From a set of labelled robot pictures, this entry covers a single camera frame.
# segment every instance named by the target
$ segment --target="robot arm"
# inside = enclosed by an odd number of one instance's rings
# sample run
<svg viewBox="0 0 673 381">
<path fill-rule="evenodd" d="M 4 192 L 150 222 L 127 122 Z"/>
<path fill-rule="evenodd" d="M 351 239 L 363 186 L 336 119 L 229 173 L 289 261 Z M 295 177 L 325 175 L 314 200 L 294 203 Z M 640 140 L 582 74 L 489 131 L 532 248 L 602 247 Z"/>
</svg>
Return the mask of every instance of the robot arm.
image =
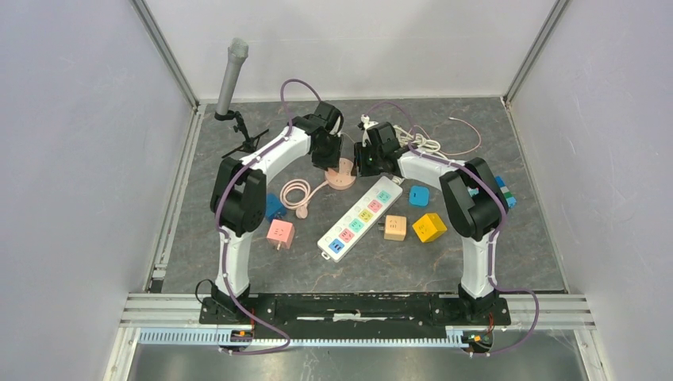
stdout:
<svg viewBox="0 0 673 381">
<path fill-rule="evenodd" d="M 452 160 L 452 162 L 463 166 L 466 164 L 462 160 Z M 451 179 L 455 179 L 456 177 L 459 177 L 456 176 L 455 173 L 452 173 L 457 171 L 457 167 L 439 164 L 419 157 L 412 152 L 402 154 L 398 160 L 398 164 L 403 178 L 417 180 L 434 187 L 437 190 L 442 191 L 445 197 L 447 196 L 446 192 L 444 192 L 444 189 L 448 184 L 447 178 L 450 177 Z M 461 225 L 461 222 L 456 221 L 460 218 L 459 216 L 456 216 L 456 214 L 460 213 L 457 213 L 456 209 L 450 208 L 448 204 L 447 210 L 449 216 L 454 216 L 453 218 L 450 217 L 454 228 L 456 225 Z M 460 280 L 460 286 L 472 298 L 477 299 L 483 298 L 493 292 L 493 287 L 490 285 L 487 278 L 489 274 L 489 235 L 484 234 L 479 240 L 473 238 L 472 235 L 473 234 L 470 234 L 468 237 L 461 237 L 463 241 L 463 277 Z M 494 246 L 493 250 L 495 250 L 495 239 L 493 239 L 492 245 Z"/>
<path fill-rule="evenodd" d="M 387 172 L 440 190 L 451 225 L 463 240 L 463 278 L 459 295 L 473 310 L 489 305 L 498 296 L 488 279 L 491 274 L 495 283 L 494 261 L 489 261 L 488 247 L 491 245 L 495 253 L 497 237 L 491 237 L 491 234 L 500 224 L 502 215 L 495 201 L 481 189 L 482 186 L 467 173 L 458 171 L 466 168 L 479 177 L 507 212 L 505 197 L 486 161 L 474 158 L 467 162 L 449 160 L 443 164 L 402 147 L 390 123 L 379 124 L 363 116 L 360 128 L 364 130 L 363 142 L 355 143 L 354 147 L 358 174 L 369 176 Z M 481 191 L 471 197 L 468 187 Z"/>
<path fill-rule="evenodd" d="M 310 135 L 306 134 L 304 130 L 295 129 L 289 137 L 285 137 L 287 135 L 287 130 L 288 127 L 285 127 L 280 135 L 278 135 L 268 144 L 264 145 L 258 151 L 263 152 L 269 146 L 277 144 L 278 140 L 285 140 L 283 143 L 279 144 L 278 147 L 271 150 L 267 155 L 264 155 L 261 160 L 258 160 L 259 156 L 257 152 L 247 155 L 240 160 L 242 165 L 248 164 L 249 162 L 255 160 L 256 163 L 254 163 L 250 169 L 253 171 L 253 173 L 254 171 L 261 171 L 261 173 L 265 174 L 265 182 L 257 185 L 258 188 L 263 187 L 263 191 L 259 192 L 259 195 L 263 197 L 258 196 L 254 201 L 258 203 L 258 205 L 264 206 L 266 204 L 266 186 L 269 184 L 269 182 L 272 181 L 273 178 L 276 177 L 277 174 L 280 173 L 285 167 L 290 165 L 299 157 L 307 155 L 310 151 Z M 264 215 L 264 210 L 257 210 L 256 213 L 258 213 L 257 219 L 260 219 Z M 220 290 L 227 290 L 224 284 L 225 278 L 222 273 L 222 269 L 225 268 L 223 266 L 222 260 L 226 260 L 229 284 L 235 296 L 238 296 L 246 291 L 250 284 L 250 279 L 248 278 L 248 258 L 250 257 L 250 244 L 252 243 L 252 232 L 254 229 L 252 231 L 244 232 L 240 235 L 238 235 L 234 229 L 230 229 L 226 225 L 223 225 L 223 229 L 227 231 L 229 238 L 226 238 L 224 234 L 220 234 L 220 252 L 223 251 L 224 245 L 227 244 L 227 256 L 226 258 L 220 256 L 220 266 L 218 268 L 215 284 Z"/>
<path fill-rule="evenodd" d="M 258 152 L 242 160 L 226 158 L 222 161 L 211 199 L 213 212 L 233 175 L 245 164 L 257 160 L 237 184 L 244 185 L 244 189 L 232 191 L 225 200 L 220 225 L 228 237 L 220 235 L 221 249 L 227 245 L 227 255 L 220 258 L 216 279 L 220 290 L 227 290 L 224 285 L 223 265 L 226 266 L 227 279 L 234 296 L 238 297 L 249 290 L 248 257 L 252 232 L 263 219 L 267 183 L 298 157 L 309 153 L 316 167 L 338 167 L 341 147 L 338 132 L 342 123 L 340 112 L 321 102 L 315 114 L 293 120 L 296 129 L 291 135 L 282 133 Z M 481 186 L 456 170 L 462 166 L 476 174 L 506 208 L 504 196 L 486 162 L 475 158 L 467 162 L 453 160 L 449 164 L 437 163 L 410 152 L 407 147 L 401 147 L 390 123 L 372 124 L 370 127 L 363 143 L 355 144 L 355 164 L 359 175 L 380 175 L 386 172 L 416 179 L 441 190 L 449 220 L 463 240 L 463 278 L 459 295 L 468 301 L 472 310 L 491 304 L 497 295 L 488 281 L 488 275 L 493 274 L 493 268 L 489 269 L 489 266 L 494 266 L 489 263 L 488 245 L 495 245 L 495 237 L 489 241 L 489 235 L 500 223 L 501 214 L 486 192 L 481 191 L 474 198 L 471 197 L 467 188 L 479 189 Z M 285 141 L 260 157 L 259 152 L 279 140 Z"/>
<path fill-rule="evenodd" d="M 240 177 L 238 186 L 232 190 L 222 208 L 219 225 L 226 231 L 220 233 L 220 266 L 215 284 L 220 291 L 227 292 L 224 281 L 226 268 L 229 285 L 238 297 L 249 290 L 248 258 L 252 232 L 261 224 L 266 207 L 267 185 L 285 167 L 297 158 L 311 154 L 315 167 L 322 169 L 338 168 L 342 138 L 339 135 L 343 125 L 341 112 L 328 103 L 320 102 L 313 114 L 295 117 L 294 128 L 288 134 L 289 127 L 258 151 L 235 160 L 225 157 L 217 173 L 210 209 L 215 213 L 220 198 L 233 176 L 241 168 L 254 162 Z M 268 148 L 274 148 L 266 154 Z"/>
</svg>

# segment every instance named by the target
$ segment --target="white panel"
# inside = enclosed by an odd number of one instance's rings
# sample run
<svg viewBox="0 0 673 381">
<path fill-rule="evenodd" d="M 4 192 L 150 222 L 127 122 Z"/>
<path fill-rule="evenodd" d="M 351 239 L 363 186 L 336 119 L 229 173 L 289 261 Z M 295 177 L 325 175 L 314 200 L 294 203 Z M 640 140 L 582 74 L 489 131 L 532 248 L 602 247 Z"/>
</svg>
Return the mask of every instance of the white panel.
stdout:
<svg viewBox="0 0 673 381">
<path fill-rule="evenodd" d="M 190 108 L 127 1 L 0 2 L 0 378 L 101 379 Z"/>
<path fill-rule="evenodd" d="M 325 98 L 504 94 L 553 3 L 148 0 L 199 98 L 217 97 L 242 37 L 250 58 L 234 98 L 272 100 L 290 77 Z"/>
<path fill-rule="evenodd" d="M 655 0 L 573 2 L 513 104 L 569 283 L 586 294 L 616 380 L 673 371 L 671 12 Z"/>
</svg>

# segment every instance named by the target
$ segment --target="white power strip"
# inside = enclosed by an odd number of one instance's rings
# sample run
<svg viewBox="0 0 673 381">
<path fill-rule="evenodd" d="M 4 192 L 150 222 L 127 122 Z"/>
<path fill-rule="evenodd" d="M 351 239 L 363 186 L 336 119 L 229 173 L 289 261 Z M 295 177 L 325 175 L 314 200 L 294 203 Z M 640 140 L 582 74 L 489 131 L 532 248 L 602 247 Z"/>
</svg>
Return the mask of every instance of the white power strip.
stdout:
<svg viewBox="0 0 673 381">
<path fill-rule="evenodd" d="M 382 176 L 317 242 L 322 257 L 339 262 L 401 195 L 402 188 Z"/>
</svg>

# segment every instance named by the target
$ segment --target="gray marble floor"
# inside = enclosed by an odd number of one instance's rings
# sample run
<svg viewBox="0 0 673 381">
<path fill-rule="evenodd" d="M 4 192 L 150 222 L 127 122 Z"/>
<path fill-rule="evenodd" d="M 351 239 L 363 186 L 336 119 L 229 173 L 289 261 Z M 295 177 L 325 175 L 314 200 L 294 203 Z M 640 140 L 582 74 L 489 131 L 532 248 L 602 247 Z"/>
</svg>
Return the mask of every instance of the gray marble floor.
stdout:
<svg viewBox="0 0 673 381">
<path fill-rule="evenodd" d="M 530 287 L 535 290 L 562 290 L 563 280 L 557 266 L 530 179 L 526 174 L 521 151 L 506 112 L 496 98 L 405 99 L 396 101 L 408 109 L 417 123 L 446 152 L 462 152 L 471 148 L 477 136 L 448 116 L 465 119 L 482 134 L 483 144 L 476 152 L 458 159 L 480 156 L 500 175 L 517 199 L 510 211 L 507 226 L 498 238 L 495 273 L 503 287 Z M 373 100 L 335 101 L 345 117 L 344 131 L 353 138 L 360 136 L 356 124 Z M 294 102 L 296 114 L 313 112 L 316 102 Z M 234 105 L 245 117 L 251 134 L 271 129 L 263 139 L 267 142 L 286 124 L 278 102 Z M 406 125 L 395 109 L 384 106 L 371 115 L 375 121 Z M 236 147 L 241 137 L 235 134 L 232 122 L 213 119 L 213 107 L 206 110 L 198 138 L 194 162 L 185 193 L 182 212 L 175 231 L 171 258 L 163 285 L 164 293 L 190 293 L 201 279 L 217 274 L 218 238 L 209 210 L 221 155 Z M 350 141 L 344 142 L 342 156 L 352 154 Z M 310 158 L 297 160 L 270 184 L 268 191 L 278 194 L 290 179 L 303 178 L 316 186 L 323 181 L 320 170 L 311 166 Z M 386 241 L 377 229 L 370 230 L 341 262 L 324 260 L 316 242 L 333 223 L 377 180 L 360 178 L 348 190 L 319 190 L 309 206 L 309 217 L 298 220 L 289 212 L 287 220 L 294 223 L 296 234 L 290 250 L 276 251 L 266 241 L 268 222 L 255 233 L 250 255 L 249 275 L 252 292 L 354 292 L 354 291 L 455 291 L 462 273 L 460 236 L 450 228 L 442 198 L 431 190 L 428 207 L 418 209 L 400 198 L 389 214 L 407 216 L 413 223 L 425 213 L 437 212 L 449 226 L 440 239 L 422 244 L 408 226 L 403 242 Z M 405 190 L 415 182 L 405 181 Z"/>
</svg>

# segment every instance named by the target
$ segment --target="pink plug adapter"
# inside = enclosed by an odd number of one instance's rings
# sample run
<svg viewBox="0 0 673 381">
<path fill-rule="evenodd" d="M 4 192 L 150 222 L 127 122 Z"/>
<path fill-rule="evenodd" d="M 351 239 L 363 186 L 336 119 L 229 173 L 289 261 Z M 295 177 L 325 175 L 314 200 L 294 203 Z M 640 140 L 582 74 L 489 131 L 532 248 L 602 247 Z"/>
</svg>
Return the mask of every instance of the pink plug adapter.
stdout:
<svg viewBox="0 0 673 381">
<path fill-rule="evenodd" d="M 276 250 L 280 250 L 281 247 L 290 248 L 292 238 L 294 238 L 294 225 L 292 225 L 292 222 L 283 220 L 273 220 L 271 222 L 269 233 L 267 233 L 267 240 L 275 246 Z"/>
</svg>

